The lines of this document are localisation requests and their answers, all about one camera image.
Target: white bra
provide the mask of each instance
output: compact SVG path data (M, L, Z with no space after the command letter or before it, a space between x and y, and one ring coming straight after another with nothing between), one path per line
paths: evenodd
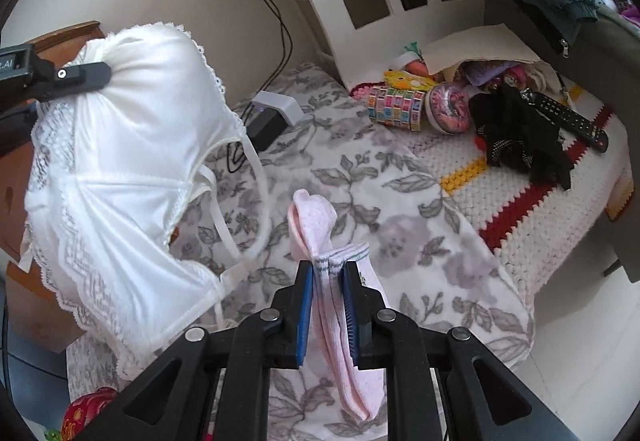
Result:
M25 196L25 243L43 283L78 325L106 342L118 375L135 378L154 351L255 269L270 232L266 177L242 121L202 49L181 28L153 24L89 41L71 64L106 62L100 92L39 107ZM241 254L204 159L241 142L263 201L255 243ZM178 261L168 243L188 203L211 191L211 213L236 264L220 277Z

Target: zipper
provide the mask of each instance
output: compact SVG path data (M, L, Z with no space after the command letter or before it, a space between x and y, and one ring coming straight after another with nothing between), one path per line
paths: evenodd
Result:
M561 38L560 45L562 46L562 58L569 58L569 43L564 38Z

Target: remote control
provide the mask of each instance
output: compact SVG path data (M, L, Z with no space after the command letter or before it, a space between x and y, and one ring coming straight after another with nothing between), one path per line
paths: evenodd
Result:
M521 92L522 97L552 122L567 131L577 134L598 152L605 152L609 148L609 136L603 129L594 126L593 122L556 102L551 97L530 90L525 91L529 92Z

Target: pink fabric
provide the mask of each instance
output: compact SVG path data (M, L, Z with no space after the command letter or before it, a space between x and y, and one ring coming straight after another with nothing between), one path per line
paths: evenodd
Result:
M362 421L373 419L384 398L383 371L359 371L353 367L349 350L340 270L344 262L357 259L358 270L368 287L383 294L380 281L369 262L369 244L334 249L331 231L337 214L329 201L306 190L294 193L287 215L291 254L296 261L314 265L312 322L327 364L336 379L343 407Z

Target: screw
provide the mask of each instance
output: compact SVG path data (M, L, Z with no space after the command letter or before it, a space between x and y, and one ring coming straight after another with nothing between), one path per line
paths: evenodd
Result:
M200 342L204 338L204 329L201 327L192 327L185 334L184 337L189 342Z
M265 322L273 322L280 318L280 311L273 309L273 307L268 307L260 311L260 318Z
M392 309L381 309L378 311L380 322L393 322L396 319L396 312Z
M464 342L471 338L471 332L466 327L454 327L451 330L451 336L459 342Z

